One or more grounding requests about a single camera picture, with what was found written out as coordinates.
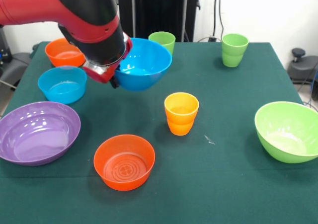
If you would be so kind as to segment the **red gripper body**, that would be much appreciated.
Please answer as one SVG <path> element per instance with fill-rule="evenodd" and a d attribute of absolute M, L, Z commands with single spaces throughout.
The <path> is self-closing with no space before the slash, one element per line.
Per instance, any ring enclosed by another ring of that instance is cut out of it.
<path fill-rule="evenodd" d="M 119 68 L 121 61 L 127 57 L 133 46 L 131 38 L 125 32 L 123 32 L 123 36 L 126 48 L 123 55 L 113 63 L 98 65 L 90 60 L 85 61 L 82 68 L 90 78 L 99 83 L 108 83 L 110 82 L 110 79 L 115 76 L 115 71 Z"/>

